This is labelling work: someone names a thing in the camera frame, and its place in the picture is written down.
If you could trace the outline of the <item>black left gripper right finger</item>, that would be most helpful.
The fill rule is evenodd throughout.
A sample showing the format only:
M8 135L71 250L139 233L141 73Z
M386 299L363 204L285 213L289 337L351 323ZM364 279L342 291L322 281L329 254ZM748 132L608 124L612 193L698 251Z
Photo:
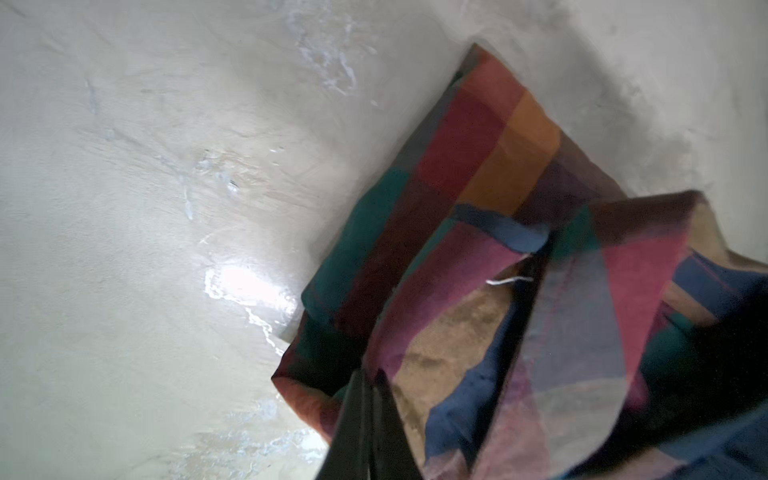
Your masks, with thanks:
M373 383L372 420L371 478L422 480L390 384L382 370L377 373Z

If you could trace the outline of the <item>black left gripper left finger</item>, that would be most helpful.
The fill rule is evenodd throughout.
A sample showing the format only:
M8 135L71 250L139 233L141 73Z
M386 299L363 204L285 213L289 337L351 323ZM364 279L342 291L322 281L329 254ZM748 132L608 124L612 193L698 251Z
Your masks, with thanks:
M368 480L372 455L372 386L353 373L337 428L316 480Z

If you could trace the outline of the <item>plaid long sleeve shirt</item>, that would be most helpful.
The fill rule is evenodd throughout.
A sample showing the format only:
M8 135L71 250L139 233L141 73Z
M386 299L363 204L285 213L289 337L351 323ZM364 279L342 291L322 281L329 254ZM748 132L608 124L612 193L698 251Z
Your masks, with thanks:
M387 376L423 479L763 479L767 267L630 198L473 45L301 296L272 381L331 445Z

